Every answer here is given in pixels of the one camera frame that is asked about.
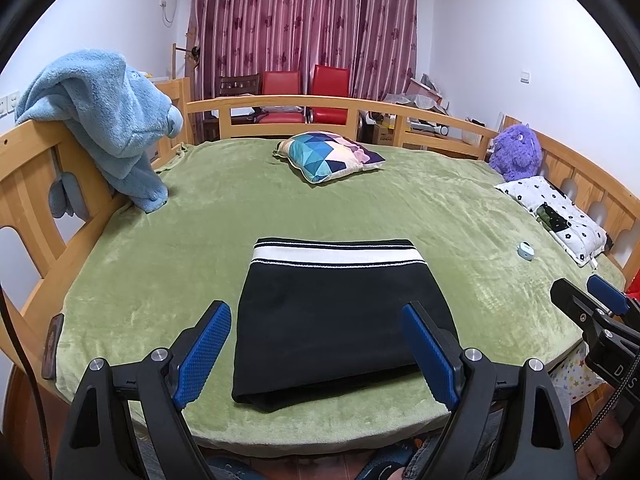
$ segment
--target person's hand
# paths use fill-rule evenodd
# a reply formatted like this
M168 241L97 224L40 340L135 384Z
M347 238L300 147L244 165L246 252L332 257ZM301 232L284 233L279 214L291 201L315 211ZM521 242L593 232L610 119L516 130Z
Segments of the person's hand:
M605 396L599 399L594 406L594 416L606 404L613 391L614 389L607 385ZM618 447L622 443L622 438L622 427L613 417L612 412L607 413L607 416L575 456L578 462L578 478L580 480L595 480L599 475L604 474L611 464L607 446Z

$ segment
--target chair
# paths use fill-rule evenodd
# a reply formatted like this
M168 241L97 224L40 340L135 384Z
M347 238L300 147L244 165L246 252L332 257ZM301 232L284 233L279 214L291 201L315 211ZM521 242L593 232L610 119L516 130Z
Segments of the chair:
M262 75L263 95L300 94L300 72L264 72ZM305 116L299 112L268 112L258 119L260 124L304 123Z
M333 66L316 65L311 95L349 97L349 70ZM312 108L312 123L346 124L347 110L343 108Z
M213 93L215 97L234 97L242 94L260 95L260 74L241 75L238 77L216 76ZM231 124L254 124L255 113L231 116ZM220 125L218 118L212 114L206 114L204 119L205 140L220 138Z
M238 77L216 76L216 97L232 97L242 94L260 95L260 74Z

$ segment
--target white wall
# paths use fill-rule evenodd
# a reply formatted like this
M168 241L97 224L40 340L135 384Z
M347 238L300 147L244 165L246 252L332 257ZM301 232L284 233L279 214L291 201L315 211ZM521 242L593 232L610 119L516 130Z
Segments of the white wall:
M640 196L640 89L576 0L435 0L430 70L454 115L512 115Z
M429 73L431 62L431 37L433 35L434 0L418 0L416 79L420 81L423 73Z
M171 19L177 0L166 1ZM176 31L167 25L158 0L56 0L0 73L0 95L23 91L46 64L79 48L116 50L138 70L168 76ZM0 119L0 132L13 126L13 114ZM57 222L65 239L81 223L68 216ZM38 278L17 235L0 230L0 280L16 307L22 306ZM9 371L10 362L0 352L0 422Z
M175 44L182 48L187 45L187 31L189 28L189 18L191 17L191 0L178 0L175 18L174 18L174 31L175 31ZM176 52L175 56L175 72L176 77L184 77L184 52Z

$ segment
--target black folded cloth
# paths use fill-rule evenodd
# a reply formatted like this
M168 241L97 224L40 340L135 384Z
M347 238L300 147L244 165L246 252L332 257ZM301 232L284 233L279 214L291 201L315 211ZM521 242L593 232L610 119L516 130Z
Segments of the black folded cloth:
M261 238L238 306L233 399L272 412L415 372L400 322L410 301L457 337L409 240Z

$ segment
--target white stripe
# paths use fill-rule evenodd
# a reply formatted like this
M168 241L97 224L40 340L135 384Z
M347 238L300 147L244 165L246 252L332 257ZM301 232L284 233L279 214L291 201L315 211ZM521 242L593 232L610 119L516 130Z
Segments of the white stripe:
M423 258L414 248L354 251L349 249L262 246L254 249L253 259L305 264L377 264L422 260Z
M413 249L414 246L412 245L405 245L405 244L394 244L394 245L373 245L373 244L369 244L369 245L362 245L362 244L332 244L332 243L325 243L325 242L284 242L281 240L278 240L277 242L274 241L268 241L268 242L258 242L257 244L254 245L254 249L256 247L264 247L264 246L271 246L271 247L277 247L277 246L304 246L304 247L318 247L318 248L322 248L322 247L335 247L337 249L343 249L343 248L355 248L355 249Z
M306 267L310 269L376 269L378 267L398 267L398 266L411 265L411 264L426 265L424 260L412 260L409 262L393 262L389 264L345 265L345 266L331 266L331 265L321 265L321 264L293 264L291 262L273 262L271 260L252 260L251 263L281 265L286 267Z

